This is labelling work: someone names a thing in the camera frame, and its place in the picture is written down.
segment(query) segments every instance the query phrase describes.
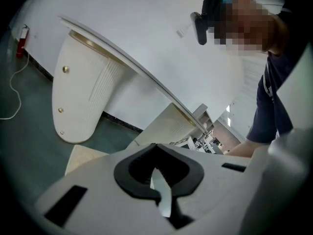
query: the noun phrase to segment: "man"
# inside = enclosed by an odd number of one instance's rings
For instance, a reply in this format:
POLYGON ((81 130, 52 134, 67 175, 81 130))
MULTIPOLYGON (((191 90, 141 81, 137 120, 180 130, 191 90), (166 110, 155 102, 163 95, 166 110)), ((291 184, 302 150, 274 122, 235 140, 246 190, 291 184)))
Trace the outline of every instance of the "man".
POLYGON ((231 39, 239 48, 268 52, 253 126, 247 140, 228 153, 251 157, 256 148, 271 143, 277 131, 282 135, 292 129, 276 92, 299 60, 307 38, 287 3, 280 14, 272 15, 254 0, 204 0, 202 16, 221 43, 231 39))

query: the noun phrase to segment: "black slot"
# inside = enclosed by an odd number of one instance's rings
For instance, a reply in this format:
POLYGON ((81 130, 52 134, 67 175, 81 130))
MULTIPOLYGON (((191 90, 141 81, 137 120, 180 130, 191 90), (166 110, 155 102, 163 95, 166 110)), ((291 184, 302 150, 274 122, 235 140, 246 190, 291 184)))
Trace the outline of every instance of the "black slot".
POLYGON ((46 219, 62 227, 82 197, 87 188, 73 186, 65 195, 45 214, 46 219))
POLYGON ((246 166, 243 165, 236 165, 236 164, 230 164, 230 163, 224 163, 222 164, 222 167, 227 168, 227 169, 231 169, 231 170, 236 170, 239 172, 244 172, 246 169, 246 166))

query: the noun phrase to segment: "gray floor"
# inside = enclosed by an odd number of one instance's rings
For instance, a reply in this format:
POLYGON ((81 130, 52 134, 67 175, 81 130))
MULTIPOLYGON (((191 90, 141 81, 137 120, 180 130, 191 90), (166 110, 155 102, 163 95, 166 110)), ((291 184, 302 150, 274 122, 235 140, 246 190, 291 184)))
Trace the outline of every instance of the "gray floor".
MULTIPOLYGON (((27 58, 15 58, 9 33, 0 42, 0 118, 16 111, 18 98, 9 87, 11 75, 27 58)), ((52 83, 32 64, 13 78, 22 107, 10 120, 0 120, 1 162, 11 178, 18 197, 32 204, 51 184, 63 177, 73 144, 62 141, 52 120, 52 83)), ((95 133, 81 145, 106 153, 123 150, 138 135, 123 126, 101 118, 95 133)))

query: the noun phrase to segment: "label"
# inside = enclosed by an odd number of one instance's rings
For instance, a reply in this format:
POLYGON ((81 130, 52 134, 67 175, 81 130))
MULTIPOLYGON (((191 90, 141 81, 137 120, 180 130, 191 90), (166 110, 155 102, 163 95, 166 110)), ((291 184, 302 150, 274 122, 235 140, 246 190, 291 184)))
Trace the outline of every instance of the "label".
POLYGON ((28 28, 23 28, 21 33, 21 39, 26 38, 26 35, 28 33, 28 28))

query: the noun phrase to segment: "curved white panel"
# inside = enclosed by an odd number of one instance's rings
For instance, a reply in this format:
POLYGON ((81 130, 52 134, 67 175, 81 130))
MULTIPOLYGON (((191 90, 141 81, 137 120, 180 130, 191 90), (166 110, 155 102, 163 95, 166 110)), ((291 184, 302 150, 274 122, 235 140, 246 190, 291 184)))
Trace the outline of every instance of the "curved white panel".
POLYGON ((67 36, 55 69, 52 91, 54 126, 62 139, 79 143, 90 138, 125 69, 67 36), (63 66, 69 67, 67 73, 63 72, 63 66))
POLYGON ((134 141, 138 145, 177 142, 194 129, 195 126, 171 103, 134 141))

